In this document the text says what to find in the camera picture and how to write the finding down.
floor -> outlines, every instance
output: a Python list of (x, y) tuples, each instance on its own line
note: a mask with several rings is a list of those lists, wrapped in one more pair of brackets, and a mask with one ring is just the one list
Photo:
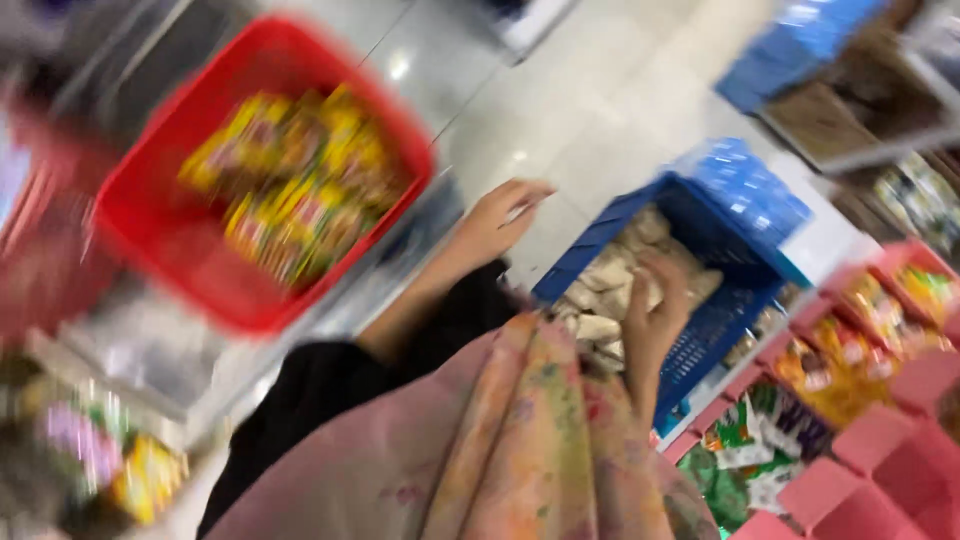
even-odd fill
[[(582, 0), (516, 66), (466, 1), (261, 0), (322, 21), (363, 55), (419, 114), (468, 206), (513, 176), (556, 185), (511, 252), (515, 281), (536, 283), (613, 196), (706, 137), (744, 137), (762, 158), (778, 150), (710, 89), (777, 0)], [(135, 536), (193, 538), (225, 460)]]

